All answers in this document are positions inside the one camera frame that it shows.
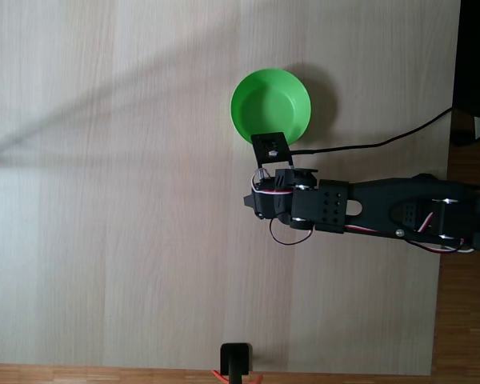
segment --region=light wood surface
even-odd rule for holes
[[[256,370],[428,374],[438,257],[349,234],[274,243],[242,206],[256,164],[229,102],[281,67],[312,97],[296,148],[413,128],[451,104],[458,10],[0,2],[0,362],[207,369],[250,342]],[[445,176],[448,127],[296,162]]]
[[[457,111],[452,125],[454,129],[473,129],[473,118]],[[448,179],[480,184],[480,142],[476,146],[451,147],[448,163]],[[62,380],[65,384],[218,383],[209,371],[0,364],[0,384],[49,384]],[[264,373],[263,382],[480,384],[480,252],[450,254],[441,259],[431,376]]]

